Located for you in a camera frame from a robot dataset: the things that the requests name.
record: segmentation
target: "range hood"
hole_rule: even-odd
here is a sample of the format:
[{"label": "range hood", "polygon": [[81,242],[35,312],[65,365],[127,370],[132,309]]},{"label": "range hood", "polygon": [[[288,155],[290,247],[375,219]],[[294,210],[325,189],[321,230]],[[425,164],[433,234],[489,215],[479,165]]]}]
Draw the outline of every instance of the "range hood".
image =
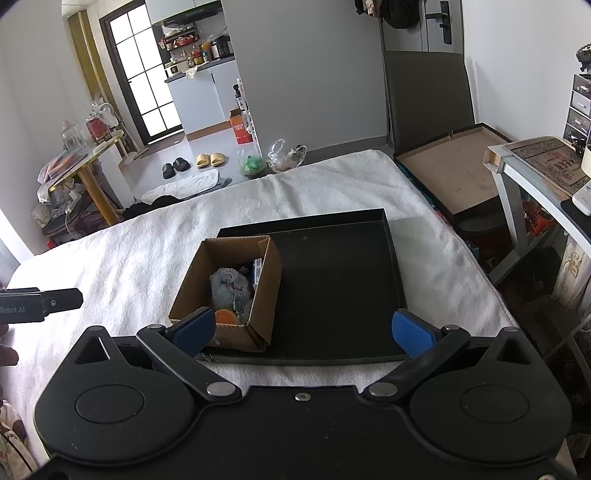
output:
[{"label": "range hood", "polygon": [[213,17],[222,12],[222,2],[219,0],[210,4],[201,5],[191,10],[186,10],[178,15],[167,18],[162,22],[163,26],[170,28],[178,28],[183,25],[190,25],[193,22],[203,20],[204,18]]}]

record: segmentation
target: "door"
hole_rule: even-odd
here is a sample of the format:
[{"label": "door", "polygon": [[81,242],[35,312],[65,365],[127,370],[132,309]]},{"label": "door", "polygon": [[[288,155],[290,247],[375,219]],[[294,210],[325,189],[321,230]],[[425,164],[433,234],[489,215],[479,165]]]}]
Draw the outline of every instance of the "door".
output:
[{"label": "door", "polygon": [[173,80],[170,91],[178,101],[178,115],[187,135],[226,121],[211,69],[197,72],[195,78]]},{"label": "door", "polygon": [[217,96],[222,104],[222,110],[226,120],[230,118],[230,112],[238,108],[236,101],[236,91],[234,85],[238,83],[238,65],[236,60],[227,61],[221,65],[215,65],[210,68],[213,81],[216,84]]},{"label": "door", "polygon": [[100,19],[125,103],[144,145],[182,130],[144,0]]},{"label": "door", "polygon": [[421,0],[421,20],[406,30],[397,30],[385,21],[386,50],[444,51],[464,54],[462,0]]}]

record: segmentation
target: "window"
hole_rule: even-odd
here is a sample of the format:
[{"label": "window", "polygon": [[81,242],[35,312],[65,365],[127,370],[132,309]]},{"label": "window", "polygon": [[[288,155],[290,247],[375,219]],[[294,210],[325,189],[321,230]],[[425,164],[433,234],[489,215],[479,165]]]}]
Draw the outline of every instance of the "window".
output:
[{"label": "window", "polygon": [[135,126],[144,144],[182,130],[170,95],[164,62],[144,0],[135,0],[100,19],[109,55]]}]

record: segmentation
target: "baseboard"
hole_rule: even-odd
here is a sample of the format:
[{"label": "baseboard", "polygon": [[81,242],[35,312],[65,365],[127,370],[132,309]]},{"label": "baseboard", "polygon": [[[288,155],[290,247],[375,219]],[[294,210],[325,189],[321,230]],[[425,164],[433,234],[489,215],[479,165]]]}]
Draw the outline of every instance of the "baseboard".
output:
[{"label": "baseboard", "polygon": [[340,157],[349,153],[361,152],[363,150],[379,150],[386,144],[387,138],[383,137],[364,138],[363,140],[356,140],[354,142],[341,143],[331,147],[317,148],[310,150],[306,154],[304,165],[316,163],[328,158]]},{"label": "baseboard", "polygon": [[232,128],[230,120],[228,120],[227,122],[222,122],[221,124],[216,124],[210,127],[202,128],[201,130],[197,130],[196,132],[189,133],[187,134],[187,140],[197,140],[198,138],[221,132],[222,130],[226,130],[228,128]]}]

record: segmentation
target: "black backpack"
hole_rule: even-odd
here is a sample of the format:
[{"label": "black backpack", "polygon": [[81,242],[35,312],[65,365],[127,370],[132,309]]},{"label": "black backpack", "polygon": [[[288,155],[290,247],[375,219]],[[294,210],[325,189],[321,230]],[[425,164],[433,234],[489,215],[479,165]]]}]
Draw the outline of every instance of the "black backpack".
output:
[{"label": "black backpack", "polygon": [[418,24],[419,0],[384,0],[382,18],[392,28],[410,28]]}]

